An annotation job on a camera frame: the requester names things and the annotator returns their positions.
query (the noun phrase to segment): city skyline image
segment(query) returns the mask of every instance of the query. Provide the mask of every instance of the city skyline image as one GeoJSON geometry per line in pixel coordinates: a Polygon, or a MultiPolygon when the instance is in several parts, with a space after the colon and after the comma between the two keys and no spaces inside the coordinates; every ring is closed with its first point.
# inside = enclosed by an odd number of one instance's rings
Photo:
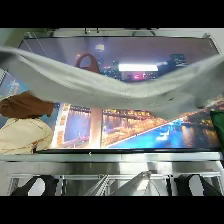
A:
{"type": "MultiPolygon", "coordinates": [[[[38,41],[26,39],[26,44],[23,42],[20,48],[71,66],[82,54],[90,53],[96,58],[101,75],[126,83],[153,82],[169,72],[218,53],[209,39],[200,38],[71,37],[41,38],[38,41]]],[[[89,63],[90,60],[85,58],[81,67],[89,63]]],[[[3,81],[0,95],[2,89],[3,95],[18,91],[20,83],[16,83],[19,82],[13,79],[3,81]]],[[[216,100],[212,107],[199,113],[185,113],[175,120],[164,120],[150,111],[105,108],[101,147],[177,150],[219,147],[209,117],[211,109],[224,109],[224,99],[216,100]]],[[[50,120],[44,118],[52,129],[60,130],[51,147],[85,148],[90,137],[90,120],[90,108],[63,102],[55,104],[50,120]]]]}

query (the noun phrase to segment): display panel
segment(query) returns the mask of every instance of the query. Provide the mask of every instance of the display panel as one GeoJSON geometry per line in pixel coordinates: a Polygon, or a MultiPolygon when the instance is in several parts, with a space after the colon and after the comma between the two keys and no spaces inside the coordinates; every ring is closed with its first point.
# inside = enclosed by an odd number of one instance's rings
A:
{"type": "MultiPolygon", "coordinates": [[[[96,58],[101,75],[128,83],[153,82],[171,71],[218,54],[211,39],[183,37],[24,39],[20,48],[72,66],[82,54],[90,53],[96,58]]],[[[89,59],[85,58],[81,65],[88,66],[89,63],[89,59]]],[[[0,95],[9,96],[25,89],[26,85],[8,73],[1,84],[0,95]]],[[[224,100],[220,98],[213,107],[199,113],[184,114],[174,121],[155,117],[150,111],[105,108],[101,148],[219,147],[209,117],[211,109],[224,109],[224,100]]],[[[55,131],[51,148],[88,148],[91,129],[90,108],[57,102],[52,116],[44,116],[42,119],[55,131]]],[[[1,126],[5,121],[6,118],[0,117],[1,126]]]]}

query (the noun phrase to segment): green cloth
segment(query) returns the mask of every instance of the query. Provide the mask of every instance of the green cloth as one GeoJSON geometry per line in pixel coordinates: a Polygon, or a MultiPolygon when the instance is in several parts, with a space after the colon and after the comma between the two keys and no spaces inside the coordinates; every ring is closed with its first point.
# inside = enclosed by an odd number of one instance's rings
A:
{"type": "Polygon", "coordinates": [[[224,150],[224,111],[210,111],[213,126],[217,132],[222,150],[224,150]]]}

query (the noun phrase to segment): gray fabric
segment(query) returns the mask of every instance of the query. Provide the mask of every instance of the gray fabric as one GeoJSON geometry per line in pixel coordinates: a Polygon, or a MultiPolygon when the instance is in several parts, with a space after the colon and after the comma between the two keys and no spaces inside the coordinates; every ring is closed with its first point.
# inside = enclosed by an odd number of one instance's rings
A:
{"type": "Polygon", "coordinates": [[[1,58],[4,62],[0,61],[0,67],[9,69],[10,74],[28,84],[42,100],[90,108],[148,110],[164,119],[199,111],[224,89],[223,55],[155,81],[134,84],[14,48],[0,47],[1,58]]]}

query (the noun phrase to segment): night sky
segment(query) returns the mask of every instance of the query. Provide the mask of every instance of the night sky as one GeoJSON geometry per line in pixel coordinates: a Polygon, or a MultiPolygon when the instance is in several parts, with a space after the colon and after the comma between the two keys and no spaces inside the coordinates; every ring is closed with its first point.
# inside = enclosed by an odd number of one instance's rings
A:
{"type": "MultiPolygon", "coordinates": [[[[29,48],[37,54],[74,65],[77,54],[95,55],[95,47],[104,44],[105,65],[120,63],[153,64],[169,60],[170,54],[184,54],[188,64],[217,54],[210,39],[168,37],[69,37],[28,39],[29,48]]],[[[30,51],[23,42],[21,49],[30,51]]]]}

